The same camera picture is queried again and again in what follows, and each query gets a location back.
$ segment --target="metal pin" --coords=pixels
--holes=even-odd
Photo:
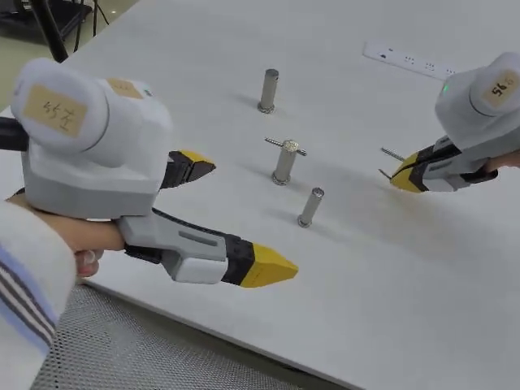
[[[379,172],[381,172],[381,174],[386,177],[387,179],[391,180],[392,177],[385,171],[383,171],[382,169],[379,169]]]
[[[275,93],[279,73],[276,69],[267,69],[263,80],[262,97],[258,103],[258,110],[270,114],[275,110]]]
[[[302,228],[308,228],[312,224],[312,218],[323,199],[323,195],[325,195],[325,192],[321,188],[316,187],[312,189],[303,212],[298,216],[298,225]]]
[[[266,138],[266,141],[269,142],[272,145],[279,146],[280,148],[284,145],[283,142],[280,142],[280,141],[277,141],[277,140],[273,140],[272,138]],[[300,154],[301,156],[306,156],[307,155],[307,152],[304,151],[303,149],[298,149],[296,151],[296,153]]]
[[[394,157],[396,160],[399,160],[401,162],[405,161],[405,159],[403,157],[401,157],[399,154],[397,154],[395,152],[392,152],[391,150],[388,150],[388,149],[385,149],[385,148],[381,148],[381,151],[383,153],[388,154],[389,156]]]
[[[266,141],[281,148],[278,162],[276,164],[276,169],[271,175],[271,178],[277,185],[286,185],[291,180],[291,170],[293,169],[296,155],[300,154],[302,156],[306,156],[307,152],[302,149],[298,149],[298,143],[293,140],[278,142],[271,138],[266,138]]]

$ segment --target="electrical outlet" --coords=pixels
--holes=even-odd
[[[453,67],[427,61],[400,50],[394,50],[389,45],[376,42],[366,42],[363,55],[369,59],[376,59],[382,63],[387,63],[395,67],[402,67],[412,72],[420,73],[425,76],[439,80],[446,80],[456,72]]]

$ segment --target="striped sleeve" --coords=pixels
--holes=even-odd
[[[0,201],[0,377],[29,389],[76,279],[72,251],[33,213]]]

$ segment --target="hand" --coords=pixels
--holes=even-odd
[[[103,250],[124,248],[124,239],[113,222],[90,222],[48,214],[32,208],[23,193],[10,197],[7,201],[31,211],[63,238],[76,257],[79,277],[89,277],[98,272],[98,260],[103,255]]]
[[[495,171],[500,167],[520,167],[520,150],[490,158],[486,164],[488,172]]]

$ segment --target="paper label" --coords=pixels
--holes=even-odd
[[[495,80],[495,84],[484,92],[482,98],[492,107],[498,108],[507,102],[509,96],[517,90],[520,80],[515,71],[503,71]]]
[[[66,136],[76,138],[86,113],[85,104],[44,85],[35,84],[29,92],[23,115]]]
[[[121,79],[106,79],[115,93],[126,98],[142,99],[143,96],[131,81]]]

